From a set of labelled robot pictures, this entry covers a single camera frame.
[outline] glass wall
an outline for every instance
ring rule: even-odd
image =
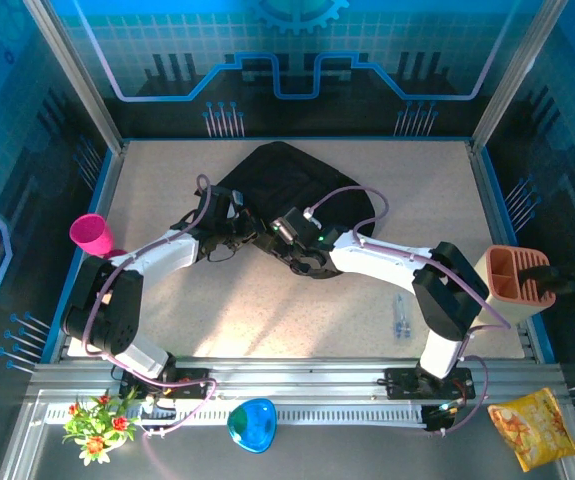
[[[539,0],[54,0],[125,137],[469,136]]]
[[[544,251],[554,264],[575,266],[575,0],[488,150],[504,195],[522,188],[507,201],[518,243]],[[575,294],[560,297],[543,317],[557,360],[575,365]]]
[[[45,337],[10,316],[51,323],[105,151],[22,2],[0,4],[0,461]]]

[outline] chip bag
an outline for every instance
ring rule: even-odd
[[[514,451],[523,472],[575,455],[560,407],[549,388],[487,408],[491,421]]]

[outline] gear logo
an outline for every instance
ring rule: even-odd
[[[22,38],[27,15],[22,0],[0,0],[0,42],[9,46]]]
[[[338,20],[338,11],[349,6],[347,0],[250,0],[256,17],[265,21],[267,28],[278,27],[294,35],[314,27],[325,28],[330,20]]]

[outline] beige tabletop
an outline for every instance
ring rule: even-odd
[[[195,177],[217,183],[266,141],[138,141],[129,145],[109,213],[116,246],[136,249],[196,208]],[[491,245],[462,142],[297,140],[297,148],[389,199],[374,237],[454,243],[475,263]],[[374,199],[375,208],[381,208]],[[411,339],[394,335],[399,287],[357,274],[311,280],[254,247],[170,275],[142,300],[140,331],[177,356],[418,357],[427,327],[413,296]],[[479,335],[468,352],[521,358],[515,331]]]

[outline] pink cup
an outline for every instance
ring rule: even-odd
[[[96,213],[77,218],[69,229],[69,238],[90,255],[102,257],[114,248],[114,235],[109,225]]]

